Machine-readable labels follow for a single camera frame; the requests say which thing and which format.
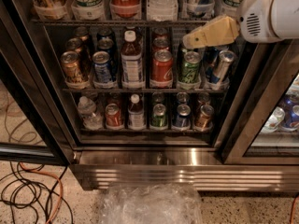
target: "clear bottle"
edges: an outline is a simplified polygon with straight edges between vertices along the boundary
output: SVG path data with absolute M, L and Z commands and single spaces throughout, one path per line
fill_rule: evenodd
M 127 83 L 143 82 L 142 48 L 136 40 L 134 31 L 124 33 L 124 44 L 121 48 L 123 81 Z
M 139 130 L 145 127 L 143 102 L 138 94 L 132 94 L 128 106 L 130 129 Z
M 86 129 L 94 131 L 103 128 L 103 116 L 93 100 L 86 96 L 80 97 L 78 112 L 83 119 L 83 125 Z

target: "bottle label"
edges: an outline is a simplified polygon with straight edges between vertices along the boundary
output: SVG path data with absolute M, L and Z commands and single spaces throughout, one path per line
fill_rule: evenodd
M 129 124 L 133 127 L 139 128 L 144 126 L 144 114 L 129 114 Z
M 122 66 L 124 73 L 125 82 L 142 82 L 143 71 L 142 71 L 142 57 L 141 54 L 138 56 L 121 56 Z

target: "refrigerator door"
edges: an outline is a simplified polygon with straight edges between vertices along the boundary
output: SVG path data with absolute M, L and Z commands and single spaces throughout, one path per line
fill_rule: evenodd
M 276 44 L 226 142 L 225 163 L 299 163 L 298 44 L 298 40 Z
M 64 118 L 51 97 L 47 81 L 36 69 L 37 60 L 33 61 L 23 43 L 25 37 L 20 36 L 20 30 L 14 22 L 3 0 L 0 0 L 0 79 L 3 87 L 6 86 L 4 89 L 7 89 L 3 94 L 7 92 L 7 97 L 11 95 L 18 103 L 43 140 L 43 145 L 25 145 L 25 141 L 22 141 L 25 136 L 21 140 L 9 142 L 13 141 L 10 136 L 8 140 L 0 141 L 0 159 L 67 165 L 74 158 L 69 145 L 74 140 L 68 131 L 62 132 L 65 128 Z

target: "bottle cap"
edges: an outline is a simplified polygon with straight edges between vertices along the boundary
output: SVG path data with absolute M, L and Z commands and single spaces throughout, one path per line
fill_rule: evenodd
M 134 31 L 126 31 L 124 33 L 124 39 L 128 42 L 132 42 L 136 40 L 136 34 Z
M 82 96 L 82 97 L 80 97 L 79 102 L 82 105 L 86 105 L 88 103 L 88 98 L 86 96 Z
M 137 104 L 139 102 L 139 95 L 138 94 L 132 94 L 131 95 L 131 102 L 133 104 Z

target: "brown bottle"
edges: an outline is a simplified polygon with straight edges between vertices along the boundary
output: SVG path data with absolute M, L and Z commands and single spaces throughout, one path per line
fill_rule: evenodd
M 121 62 L 124 82 L 143 82 L 142 49 L 134 31 L 124 33 Z
M 138 94 L 132 94 L 128 106 L 129 127 L 142 128 L 145 124 L 143 102 Z

